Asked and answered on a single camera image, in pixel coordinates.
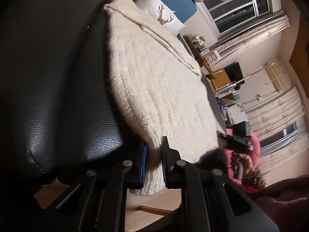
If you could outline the right floral sleeve forearm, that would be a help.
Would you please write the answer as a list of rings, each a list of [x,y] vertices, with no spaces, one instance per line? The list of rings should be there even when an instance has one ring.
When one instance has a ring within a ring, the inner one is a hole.
[[[267,186],[263,174],[258,168],[256,168],[249,177],[243,178],[241,182],[245,187],[253,188],[258,191]]]

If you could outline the person's right hand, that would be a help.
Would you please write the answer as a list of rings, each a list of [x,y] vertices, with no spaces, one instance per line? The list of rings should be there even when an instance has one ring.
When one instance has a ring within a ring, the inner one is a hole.
[[[234,172],[240,165],[243,166],[243,178],[249,177],[255,171],[252,159],[248,154],[238,154],[233,151],[230,164]]]

